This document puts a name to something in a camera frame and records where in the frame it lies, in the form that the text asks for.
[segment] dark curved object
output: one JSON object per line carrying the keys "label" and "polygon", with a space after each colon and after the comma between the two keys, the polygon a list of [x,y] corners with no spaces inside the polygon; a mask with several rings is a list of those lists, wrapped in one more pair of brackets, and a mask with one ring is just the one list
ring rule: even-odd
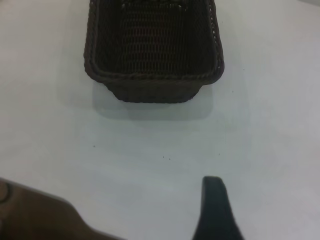
{"label": "dark curved object", "polygon": [[219,177],[203,178],[201,214],[193,240],[244,240]]}
{"label": "dark curved object", "polygon": [[213,0],[90,0],[86,73],[122,101],[183,103],[224,72]]}

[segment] basket rim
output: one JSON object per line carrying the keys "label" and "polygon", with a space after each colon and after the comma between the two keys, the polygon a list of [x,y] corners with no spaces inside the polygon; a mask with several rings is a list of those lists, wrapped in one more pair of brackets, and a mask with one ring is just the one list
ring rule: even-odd
{"label": "basket rim", "polygon": [[[96,2],[99,6],[101,0],[90,0],[90,8],[92,2]],[[120,73],[120,72],[110,72],[105,71],[99,68],[96,64],[96,46],[97,46],[97,36],[99,34],[97,22],[99,19],[99,7],[97,7],[95,14],[89,14],[88,20],[88,29],[87,29],[87,40],[88,35],[91,33],[93,36],[91,41],[87,42],[85,47],[88,48],[88,59],[85,57],[85,60],[88,61],[85,64],[90,65],[90,72],[98,78],[101,83],[124,83],[130,82],[137,84],[138,82],[144,83],[146,81],[151,82],[156,80],[154,83],[158,84],[197,84],[197,85],[209,85],[215,83],[223,74],[225,69],[224,57],[223,57],[223,48],[220,39],[220,32],[216,14],[216,5],[214,0],[202,0],[206,1],[207,8],[207,18],[208,18],[208,27],[210,28],[210,38],[212,43],[215,45],[216,52],[216,64],[214,68],[210,71],[207,71],[203,74],[185,74],[185,75],[174,75],[174,74],[150,74],[150,73]]]}

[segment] basket weave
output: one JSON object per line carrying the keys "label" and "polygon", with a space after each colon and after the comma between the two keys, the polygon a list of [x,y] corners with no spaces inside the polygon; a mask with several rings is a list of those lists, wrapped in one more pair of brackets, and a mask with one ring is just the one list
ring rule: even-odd
{"label": "basket weave", "polygon": [[224,71],[213,0],[90,0],[85,71],[122,101],[183,103]]}

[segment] woven basket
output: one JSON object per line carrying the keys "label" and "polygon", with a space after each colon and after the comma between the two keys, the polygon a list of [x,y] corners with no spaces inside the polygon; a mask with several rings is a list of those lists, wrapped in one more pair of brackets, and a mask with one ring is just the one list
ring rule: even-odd
{"label": "woven basket", "polygon": [[183,103],[224,71],[213,0],[90,0],[85,71],[122,101]]}

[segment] white surface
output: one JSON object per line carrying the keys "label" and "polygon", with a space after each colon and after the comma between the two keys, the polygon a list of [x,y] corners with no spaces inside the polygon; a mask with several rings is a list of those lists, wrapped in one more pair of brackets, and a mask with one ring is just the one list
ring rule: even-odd
{"label": "white surface", "polygon": [[89,0],[0,0],[0,177],[68,200],[100,231],[188,240],[202,177],[220,176],[247,240],[317,239],[320,7],[216,5],[223,77],[156,105],[85,74]]}

